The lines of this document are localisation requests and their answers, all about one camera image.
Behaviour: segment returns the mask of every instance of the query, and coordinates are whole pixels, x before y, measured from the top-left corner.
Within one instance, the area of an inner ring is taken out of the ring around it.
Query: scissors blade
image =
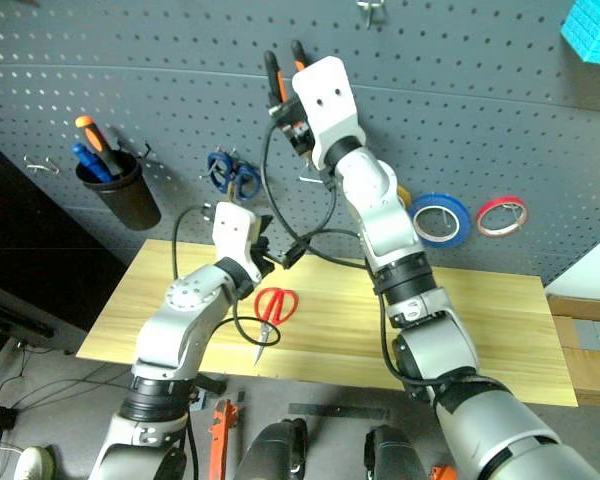
[[[263,324],[262,327],[260,328],[260,337],[258,338],[258,341],[260,343],[266,343],[266,341],[269,339],[269,333],[271,333],[271,327],[269,327],[266,324]],[[256,363],[258,363],[258,360],[260,360],[260,357],[262,356],[263,351],[264,351],[263,345],[258,345],[256,347],[256,350],[253,353],[253,366],[255,366]]]

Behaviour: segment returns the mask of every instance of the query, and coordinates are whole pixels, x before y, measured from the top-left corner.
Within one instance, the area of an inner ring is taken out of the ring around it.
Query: scissors
[[[260,308],[261,303],[263,303],[262,299],[265,295],[269,295],[269,294],[270,294],[271,298],[269,298],[269,302],[267,303],[267,306],[265,307],[264,313],[263,313]],[[285,299],[286,298],[291,299],[291,308],[288,310],[288,312],[286,314],[282,315],[282,311],[285,307]],[[267,340],[269,339],[269,334],[271,333],[271,330],[273,330],[273,328],[271,328],[269,326],[269,323],[272,325],[275,325],[276,327],[279,326],[280,324],[289,320],[289,318],[291,317],[291,315],[294,314],[294,312],[296,311],[297,308],[298,308],[298,294],[296,292],[294,292],[293,290],[283,290],[282,288],[278,288],[278,287],[270,287],[270,288],[265,288],[265,289],[261,290],[258,293],[258,295],[256,296],[254,310],[256,312],[256,317],[258,317],[260,320],[264,320],[265,322],[268,322],[268,323],[263,323],[261,325],[260,338],[258,339],[258,341],[260,343],[266,343]],[[254,365],[256,363],[258,363],[258,360],[260,360],[260,356],[262,355],[263,350],[264,350],[264,346],[262,346],[262,345],[259,345],[256,348],[256,351],[253,355],[253,364]]]
[[[251,200],[262,186],[255,168],[224,152],[211,152],[207,156],[207,169],[211,183],[220,193],[234,192],[239,200]]]

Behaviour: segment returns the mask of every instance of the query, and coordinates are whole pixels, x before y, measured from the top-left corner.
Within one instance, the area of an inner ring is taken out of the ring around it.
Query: pegboard
[[[259,162],[268,123],[262,54],[287,77],[289,43],[311,59],[345,62],[369,147],[414,196],[448,193],[475,215],[491,198],[521,196],[522,231],[489,239],[475,230],[454,249],[428,249],[434,265],[536,274],[548,282],[600,241],[600,66],[561,40],[570,1],[434,3],[387,0],[367,30],[354,1],[0,1],[0,149],[57,164],[34,182],[120,258],[145,238],[167,239],[188,205],[222,197],[206,178],[218,145]],[[75,178],[74,119],[90,114],[138,153],[163,219],[151,230],[120,224]],[[323,187],[281,134],[271,150],[272,190],[300,231],[324,215]],[[248,204],[267,212],[263,195]],[[334,227],[352,228],[340,200]],[[274,250],[291,239],[273,225]],[[181,238],[211,242],[191,215]],[[355,240],[316,239],[326,252],[361,257]]]

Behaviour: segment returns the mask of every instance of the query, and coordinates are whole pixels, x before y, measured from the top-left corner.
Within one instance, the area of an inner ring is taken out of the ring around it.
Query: wooden tabletop
[[[181,274],[191,272],[215,261],[214,248],[180,243],[178,261]],[[482,373],[503,381],[524,402],[577,405],[538,277],[451,268],[434,268],[434,275],[473,337]],[[147,240],[78,356],[132,363],[140,327],[158,310],[170,283],[169,242]],[[381,358],[378,302],[366,272],[307,255],[291,270],[276,269],[260,287],[270,286],[293,289],[300,298],[281,327],[280,344],[266,348],[254,367],[255,347],[225,325],[207,347],[202,371],[402,389]],[[254,297],[241,302],[241,314],[253,315]],[[258,337],[255,322],[244,325]]]

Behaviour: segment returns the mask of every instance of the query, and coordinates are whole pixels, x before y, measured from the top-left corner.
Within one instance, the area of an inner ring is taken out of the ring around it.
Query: orange handle
[[[98,156],[114,177],[122,173],[122,168],[116,161],[116,154],[107,143],[93,119],[88,115],[76,118],[76,127],[82,130],[89,144],[98,152]]]

